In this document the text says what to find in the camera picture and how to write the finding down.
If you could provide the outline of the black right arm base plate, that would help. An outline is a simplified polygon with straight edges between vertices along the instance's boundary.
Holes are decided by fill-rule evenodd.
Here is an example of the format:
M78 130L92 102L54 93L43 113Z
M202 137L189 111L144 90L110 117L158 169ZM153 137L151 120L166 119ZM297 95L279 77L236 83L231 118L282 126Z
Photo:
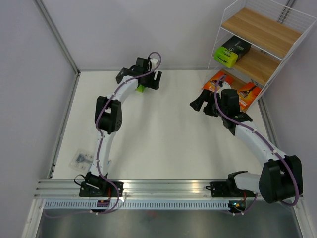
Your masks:
M211 192L213 198L247 198L255 197L255 194L248 190L240 190L233 185L229 185L225 181L212 181L205 189Z

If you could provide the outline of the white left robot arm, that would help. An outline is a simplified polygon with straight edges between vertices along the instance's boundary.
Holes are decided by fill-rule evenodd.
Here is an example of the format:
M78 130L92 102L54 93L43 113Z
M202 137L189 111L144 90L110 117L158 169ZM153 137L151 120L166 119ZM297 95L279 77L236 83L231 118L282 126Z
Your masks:
M80 197L120 197L120 185L107 179L110 150L116 133L122 126L122 105L138 88L159 89L161 56L156 52L147 58L136 59L130 68L122 68L115 80L115 91L108 96L98 96L95 108L97 145L92 165L80 185Z

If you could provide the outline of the black green razor box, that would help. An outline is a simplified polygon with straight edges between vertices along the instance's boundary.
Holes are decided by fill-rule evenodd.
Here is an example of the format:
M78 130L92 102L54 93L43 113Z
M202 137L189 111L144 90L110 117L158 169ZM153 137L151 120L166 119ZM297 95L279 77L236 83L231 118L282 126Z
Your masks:
M237 36L232 36L215 51L213 59L227 68L232 68L250 50L251 45Z
M128 87L130 87L131 90L136 90L142 84L142 80L146 79L149 74L151 74L150 71L136 69L135 66L122 68L115 77L118 86L114 91L114 95L127 91Z

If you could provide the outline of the orange razor box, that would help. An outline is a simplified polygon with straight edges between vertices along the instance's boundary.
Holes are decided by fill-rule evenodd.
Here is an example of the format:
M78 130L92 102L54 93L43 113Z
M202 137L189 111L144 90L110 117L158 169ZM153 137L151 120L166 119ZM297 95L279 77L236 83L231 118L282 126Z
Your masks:
M231 88L231 84L233 83L234 79L232 76L230 76L228 73L226 73L223 70L218 71L212 78L210 78L209 81L207 81L204 86L202 87L202 90L208 90L211 92L215 92L215 86L217 81L224 76L224 80L221 80L218 83L217 86L217 92L221 91L222 88L227 89Z
M241 110L246 110L260 94L261 88L249 82L237 90Z

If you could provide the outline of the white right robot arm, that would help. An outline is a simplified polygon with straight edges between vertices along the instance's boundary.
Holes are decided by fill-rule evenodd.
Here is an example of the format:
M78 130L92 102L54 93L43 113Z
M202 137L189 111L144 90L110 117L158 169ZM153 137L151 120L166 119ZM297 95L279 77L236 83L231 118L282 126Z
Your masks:
M296 155L288 156L258 131L252 118L241 111L236 90L223 89L216 93L204 89L190 107L208 116L221 117L223 126L239 138L263 166L259 175L248 171L229 174L226 190L230 195L237 196L246 190L260 194L267 203L285 203L290 198L294 201L289 206L298 203L303 194L301 160Z

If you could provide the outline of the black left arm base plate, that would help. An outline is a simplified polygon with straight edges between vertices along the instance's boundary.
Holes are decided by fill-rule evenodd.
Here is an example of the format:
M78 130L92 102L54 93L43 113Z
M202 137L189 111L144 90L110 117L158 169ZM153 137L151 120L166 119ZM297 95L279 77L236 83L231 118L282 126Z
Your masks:
M108 182L105 184L102 183L102 186L92 185L87 182L82 182L80 184L80 197L122 197L123 194L123 185L122 182L114 182L115 187Z

